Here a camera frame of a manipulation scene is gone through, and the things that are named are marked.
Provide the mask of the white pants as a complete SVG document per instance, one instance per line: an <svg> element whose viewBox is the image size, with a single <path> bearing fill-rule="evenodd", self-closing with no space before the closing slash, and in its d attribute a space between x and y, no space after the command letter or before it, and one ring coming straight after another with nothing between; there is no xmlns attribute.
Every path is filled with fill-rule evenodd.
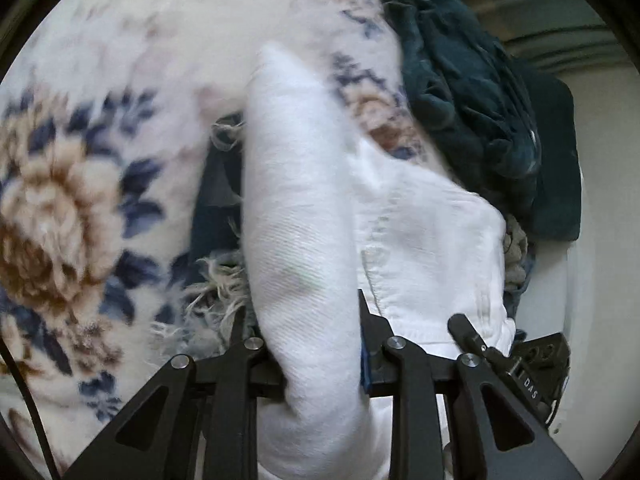
<svg viewBox="0 0 640 480"><path fill-rule="evenodd" d="M390 404L360 385L359 301L455 358L462 313L508 351L506 224L487 200L383 152L322 78L274 44L244 110L242 248L258 326L286 380L257 414L263 479L384 479Z"/></svg>

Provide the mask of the dark teal pillow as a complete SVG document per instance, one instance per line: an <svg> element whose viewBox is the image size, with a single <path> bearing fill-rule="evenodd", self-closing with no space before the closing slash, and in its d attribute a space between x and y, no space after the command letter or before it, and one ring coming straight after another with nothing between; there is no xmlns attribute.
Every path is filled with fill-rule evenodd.
<svg viewBox="0 0 640 480"><path fill-rule="evenodd" d="M532 206L524 216L525 231L536 240L574 242L582 223L580 172L574 98L555 76L518 58L515 68L528 91L541 147Z"/></svg>

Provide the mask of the dark teal blanket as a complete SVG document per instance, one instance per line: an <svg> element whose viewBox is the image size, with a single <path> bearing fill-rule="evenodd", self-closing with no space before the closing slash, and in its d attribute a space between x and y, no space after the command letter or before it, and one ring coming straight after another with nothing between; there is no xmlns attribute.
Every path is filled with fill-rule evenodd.
<svg viewBox="0 0 640 480"><path fill-rule="evenodd" d="M524 219L536 195L541 147L512 58L461 0L381 2L400 41L413 116L466 188Z"/></svg>

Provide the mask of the floral bed blanket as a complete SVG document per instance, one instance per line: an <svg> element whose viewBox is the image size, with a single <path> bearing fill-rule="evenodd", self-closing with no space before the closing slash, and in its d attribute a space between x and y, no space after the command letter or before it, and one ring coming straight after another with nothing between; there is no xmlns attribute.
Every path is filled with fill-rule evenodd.
<svg viewBox="0 0 640 480"><path fill-rule="evenodd" d="M61 0L2 80L1 335L59 472L240 302L237 266L190 265L192 217L210 129L270 40L385 151L444 170L380 0Z"/></svg>

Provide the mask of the folded black garment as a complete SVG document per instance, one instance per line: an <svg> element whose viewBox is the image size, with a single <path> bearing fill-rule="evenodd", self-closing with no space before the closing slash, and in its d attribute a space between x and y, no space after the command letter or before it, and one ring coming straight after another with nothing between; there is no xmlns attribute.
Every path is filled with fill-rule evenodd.
<svg viewBox="0 0 640 480"><path fill-rule="evenodd" d="M241 112L221 117L210 129L208 153L196 198L189 263L239 248L242 209Z"/></svg>

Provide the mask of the grey knitted cloth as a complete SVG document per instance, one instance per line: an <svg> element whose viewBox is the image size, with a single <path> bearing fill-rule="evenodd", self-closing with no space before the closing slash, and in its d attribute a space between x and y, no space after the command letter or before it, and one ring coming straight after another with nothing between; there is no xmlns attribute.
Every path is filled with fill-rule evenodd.
<svg viewBox="0 0 640 480"><path fill-rule="evenodd" d="M512 214L506 216L503 237L504 290L515 292L525 282L525 259L528 254L527 235Z"/></svg>

